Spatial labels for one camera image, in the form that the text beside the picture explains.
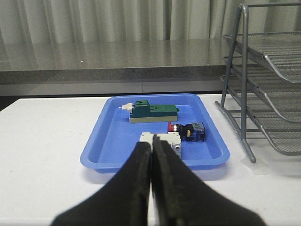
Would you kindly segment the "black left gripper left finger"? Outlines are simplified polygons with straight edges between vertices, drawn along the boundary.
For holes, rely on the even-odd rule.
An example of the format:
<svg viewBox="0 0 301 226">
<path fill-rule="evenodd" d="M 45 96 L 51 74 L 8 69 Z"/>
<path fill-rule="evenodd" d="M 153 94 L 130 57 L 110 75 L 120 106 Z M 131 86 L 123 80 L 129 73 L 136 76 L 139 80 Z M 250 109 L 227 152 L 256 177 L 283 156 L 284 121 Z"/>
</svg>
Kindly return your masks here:
<svg viewBox="0 0 301 226">
<path fill-rule="evenodd" d="M 151 146 L 138 142 L 111 180 L 77 206 L 58 215 L 54 226 L 145 226 L 150 192 Z"/>
</svg>

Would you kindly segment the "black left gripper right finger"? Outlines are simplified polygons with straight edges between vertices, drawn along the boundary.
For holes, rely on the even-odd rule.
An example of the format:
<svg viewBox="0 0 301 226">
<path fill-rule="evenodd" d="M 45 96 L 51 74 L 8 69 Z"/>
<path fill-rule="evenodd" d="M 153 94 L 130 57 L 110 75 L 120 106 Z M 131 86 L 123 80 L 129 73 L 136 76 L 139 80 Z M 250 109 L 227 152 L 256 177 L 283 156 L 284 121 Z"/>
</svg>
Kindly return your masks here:
<svg viewBox="0 0 301 226">
<path fill-rule="evenodd" d="M 161 226 L 263 226 L 262 218 L 206 185 L 175 154 L 153 138 L 152 190 Z"/>
</svg>

